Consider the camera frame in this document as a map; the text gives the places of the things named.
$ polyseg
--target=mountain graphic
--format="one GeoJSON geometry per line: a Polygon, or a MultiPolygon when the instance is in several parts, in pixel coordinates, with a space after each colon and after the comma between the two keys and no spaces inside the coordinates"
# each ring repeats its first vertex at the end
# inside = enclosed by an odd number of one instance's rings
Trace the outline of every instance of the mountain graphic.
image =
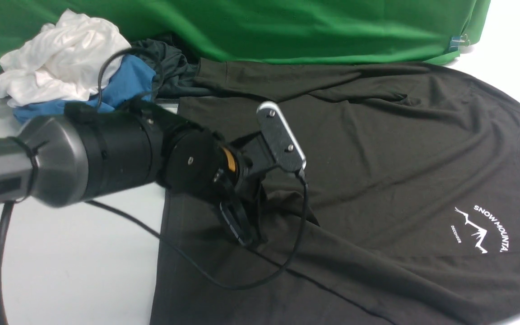
{"type": "Polygon", "coordinates": [[[472,236],[477,236],[477,244],[475,245],[476,248],[481,250],[481,253],[486,254],[487,250],[484,249],[481,244],[483,243],[483,240],[485,239],[485,236],[487,235],[487,230],[484,228],[481,228],[474,224],[471,220],[469,220],[469,214],[466,214],[465,212],[462,212],[461,210],[458,210],[455,207],[455,211],[462,214],[464,216],[464,224],[471,225],[477,229],[477,232],[475,232],[472,236]]]}

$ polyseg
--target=white surface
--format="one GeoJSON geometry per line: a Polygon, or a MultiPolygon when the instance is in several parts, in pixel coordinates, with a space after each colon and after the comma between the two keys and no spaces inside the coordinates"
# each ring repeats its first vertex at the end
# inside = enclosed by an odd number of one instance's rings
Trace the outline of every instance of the white surface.
{"type": "MultiPolygon", "coordinates": [[[[130,43],[110,21],[66,10],[56,25],[43,25],[20,49],[2,56],[0,98],[11,96],[11,107],[53,99],[87,101],[98,92],[103,62],[128,47],[130,43]]],[[[120,64],[118,57],[108,66],[102,87],[120,64]]]]}
{"type": "MultiPolygon", "coordinates": [[[[0,136],[19,129],[0,111],[0,136]]],[[[143,186],[99,199],[158,230],[163,189],[143,186]]],[[[16,205],[5,247],[4,301],[10,325],[147,325],[158,241],[87,204],[16,205]]]]}
{"type": "MultiPolygon", "coordinates": [[[[493,0],[481,42],[452,68],[520,101],[520,1],[493,0]]],[[[16,132],[0,111],[0,136],[16,132]]],[[[163,191],[146,186],[101,199],[159,229],[163,191]]],[[[4,260],[10,325],[147,325],[158,243],[120,217],[79,204],[16,207],[4,260]]],[[[520,325],[520,316],[512,320],[520,325]]]]}

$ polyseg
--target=white table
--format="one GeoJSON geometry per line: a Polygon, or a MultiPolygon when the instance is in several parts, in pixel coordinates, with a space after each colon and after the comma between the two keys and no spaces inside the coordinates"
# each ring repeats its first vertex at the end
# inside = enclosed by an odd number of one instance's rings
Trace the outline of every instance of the white table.
{"type": "MultiPolygon", "coordinates": [[[[493,0],[481,42],[451,68],[520,101],[520,1],[493,0]]],[[[0,136],[17,123],[0,111],[0,136]]],[[[99,201],[159,230],[163,189],[143,186],[99,201]]],[[[3,282],[10,325],[147,325],[158,242],[130,222],[85,204],[16,206],[3,282]]],[[[520,316],[504,322],[520,325],[520,316]]]]}

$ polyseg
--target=black cable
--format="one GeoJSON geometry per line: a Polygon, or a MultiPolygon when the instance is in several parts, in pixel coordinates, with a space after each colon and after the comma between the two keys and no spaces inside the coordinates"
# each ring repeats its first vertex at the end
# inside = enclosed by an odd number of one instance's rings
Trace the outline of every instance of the black cable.
{"type": "Polygon", "coordinates": [[[2,290],[1,267],[4,259],[5,240],[9,229],[9,221],[15,202],[8,201],[4,204],[0,219],[0,325],[8,325],[4,307],[4,294],[2,290]]]}
{"type": "Polygon", "coordinates": [[[301,217],[300,228],[298,229],[298,235],[297,235],[296,241],[294,243],[294,247],[292,249],[292,252],[288,256],[288,259],[284,262],[284,264],[282,264],[282,266],[280,266],[280,268],[276,272],[272,273],[271,275],[267,276],[264,279],[260,279],[258,281],[255,281],[255,282],[252,282],[252,283],[249,283],[249,284],[243,284],[243,285],[237,285],[237,286],[229,286],[227,284],[223,284],[221,282],[218,282],[218,280],[214,279],[210,274],[208,274],[208,272],[206,272],[200,265],[198,265],[198,263],[196,263],[191,257],[189,257],[186,253],[184,253],[184,251],[179,249],[173,243],[169,242],[166,238],[164,238],[162,235],[160,235],[157,231],[155,231],[152,228],[148,227],[146,224],[144,224],[140,220],[137,220],[136,218],[130,216],[129,214],[126,214],[126,212],[123,212],[123,211],[118,210],[116,208],[113,208],[113,207],[111,207],[109,205],[105,205],[103,203],[100,203],[100,202],[97,202],[97,201],[93,201],[93,200],[92,201],[87,201],[86,203],[90,204],[90,205],[93,205],[95,207],[98,207],[98,208],[102,208],[104,210],[108,210],[109,212],[112,212],[114,214],[122,216],[122,217],[130,220],[134,224],[137,224],[138,226],[142,227],[143,230],[146,230],[147,232],[152,234],[155,238],[163,241],[163,243],[165,243],[170,248],[172,248],[174,251],[176,251],[176,253],[181,255],[186,261],[188,261],[188,263],[192,264],[206,279],[210,280],[210,282],[212,282],[216,286],[219,286],[219,287],[227,289],[227,290],[248,290],[248,289],[251,289],[251,288],[256,288],[258,286],[262,286],[262,285],[264,285],[264,284],[266,284],[266,283],[276,279],[284,271],[286,271],[286,269],[288,268],[290,263],[293,261],[293,259],[298,254],[298,249],[299,249],[299,247],[301,245],[302,236],[304,234],[304,230],[305,230],[305,227],[306,227],[306,218],[308,216],[308,184],[306,183],[306,180],[304,178],[303,173],[298,175],[297,178],[299,179],[299,181],[301,181],[302,186],[304,187],[304,202],[302,204],[302,217],[301,217]]]}
{"type": "Polygon", "coordinates": [[[158,86],[156,87],[156,89],[152,89],[151,92],[148,91],[148,92],[139,94],[139,97],[144,97],[145,95],[148,95],[151,93],[152,101],[153,101],[155,99],[155,97],[157,96],[159,89],[162,88],[163,76],[165,73],[163,70],[162,63],[159,61],[159,59],[155,55],[153,55],[153,53],[150,53],[148,50],[142,49],[141,47],[130,47],[128,49],[120,50],[120,51],[112,54],[112,56],[110,56],[107,59],[107,61],[103,63],[102,67],[99,68],[99,74],[97,75],[97,104],[95,104],[96,109],[99,109],[100,105],[102,104],[102,79],[103,79],[103,74],[106,72],[106,69],[108,68],[109,64],[120,56],[123,56],[126,54],[132,54],[132,53],[140,53],[140,54],[143,54],[144,56],[148,57],[149,59],[151,59],[153,61],[153,63],[156,64],[156,66],[159,70],[159,82],[158,82],[158,86]]]}
{"type": "MultiPolygon", "coordinates": [[[[107,210],[109,212],[112,212],[114,214],[117,214],[119,216],[122,216],[131,222],[137,224],[138,226],[142,227],[143,230],[146,230],[150,234],[152,234],[157,239],[163,241],[166,245],[171,247],[174,251],[176,251],[179,255],[181,255],[188,263],[192,264],[206,279],[210,280],[213,284],[216,286],[219,286],[221,288],[227,289],[227,290],[248,290],[251,288],[256,288],[258,286],[262,286],[264,284],[267,284],[268,282],[276,279],[278,276],[280,276],[288,266],[291,264],[293,259],[298,254],[298,249],[302,242],[302,236],[304,234],[304,230],[306,228],[306,218],[308,216],[308,184],[306,183],[304,173],[301,172],[297,176],[299,181],[302,183],[302,186],[304,187],[304,202],[302,204],[302,217],[301,217],[301,223],[300,227],[298,229],[298,235],[296,238],[296,241],[294,243],[294,247],[292,249],[292,252],[288,256],[288,259],[280,266],[280,268],[272,273],[269,276],[266,276],[264,279],[260,279],[258,281],[249,283],[249,284],[243,284],[238,286],[229,286],[227,284],[223,284],[221,282],[218,282],[218,280],[214,279],[208,272],[206,272],[198,263],[196,263],[192,258],[190,258],[184,251],[179,249],[176,245],[169,242],[166,238],[163,238],[162,235],[160,235],[157,231],[153,230],[152,228],[148,227],[146,224],[141,222],[140,220],[137,220],[136,218],[130,216],[129,214],[126,214],[126,212],[123,212],[121,210],[118,210],[116,208],[113,208],[109,205],[105,205],[103,203],[97,202],[97,201],[87,201],[86,203],[89,205],[93,205],[98,208],[102,208],[104,210],[107,210]]],[[[3,299],[3,290],[2,290],[2,265],[3,265],[3,257],[4,257],[4,250],[5,250],[5,240],[7,238],[7,232],[9,229],[9,222],[11,220],[11,214],[13,212],[13,206],[15,205],[15,202],[8,201],[4,204],[4,208],[1,212],[1,218],[0,218],[0,325],[8,325],[7,316],[5,314],[5,307],[4,307],[4,299],[3,299]]]]}

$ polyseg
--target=black cylinder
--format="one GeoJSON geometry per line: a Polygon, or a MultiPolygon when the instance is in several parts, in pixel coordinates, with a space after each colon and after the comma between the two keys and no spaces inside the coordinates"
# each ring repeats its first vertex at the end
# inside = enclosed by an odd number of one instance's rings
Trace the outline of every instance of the black cylinder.
{"type": "Polygon", "coordinates": [[[153,181],[149,177],[153,168],[150,140],[136,116],[123,111],[99,114],[76,128],[89,163],[83,200],[153,181]]]}

